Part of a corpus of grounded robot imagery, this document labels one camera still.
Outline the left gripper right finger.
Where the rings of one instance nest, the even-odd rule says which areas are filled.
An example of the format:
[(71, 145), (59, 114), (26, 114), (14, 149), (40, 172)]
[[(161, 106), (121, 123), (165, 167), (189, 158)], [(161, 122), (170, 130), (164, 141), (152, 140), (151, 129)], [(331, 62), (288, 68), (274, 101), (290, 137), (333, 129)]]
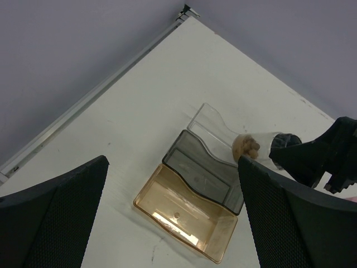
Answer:
[(356, 203), (242, 156), (239, 180), (261, 267), (356, 267)]

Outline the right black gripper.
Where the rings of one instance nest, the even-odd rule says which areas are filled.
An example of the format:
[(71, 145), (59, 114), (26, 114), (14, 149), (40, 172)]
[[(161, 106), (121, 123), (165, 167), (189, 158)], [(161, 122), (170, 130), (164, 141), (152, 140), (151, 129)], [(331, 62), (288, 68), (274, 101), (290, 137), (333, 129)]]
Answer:
[(356, 120), (339, 117), (316, 140), (273, 149), (269, 157), (300, 184), (315, 188), (324, 173), (324, 188), (333, 194), (356, 183)]

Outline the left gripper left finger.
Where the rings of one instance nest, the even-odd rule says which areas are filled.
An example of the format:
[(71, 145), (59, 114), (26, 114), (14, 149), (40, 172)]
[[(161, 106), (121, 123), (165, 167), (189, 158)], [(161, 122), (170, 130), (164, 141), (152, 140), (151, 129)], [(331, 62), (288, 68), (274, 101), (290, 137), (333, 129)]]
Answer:
[(1, 267), (80, 267), (108, 168), (101, 155), (1, 197)]

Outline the black-knob bottle brown contents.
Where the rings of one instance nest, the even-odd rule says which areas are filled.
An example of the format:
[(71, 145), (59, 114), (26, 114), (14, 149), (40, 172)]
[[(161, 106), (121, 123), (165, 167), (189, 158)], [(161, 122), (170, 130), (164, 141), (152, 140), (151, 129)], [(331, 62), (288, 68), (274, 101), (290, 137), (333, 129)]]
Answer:
[(301, 143), (301, 139), (292, 133), (245, 133), (235, 138), (231, 150), (235, 162), (245, 155), (272, 170), (283, 170), (283, 167), (273, 161), (269, 154), (274, 149), (283, 149)]

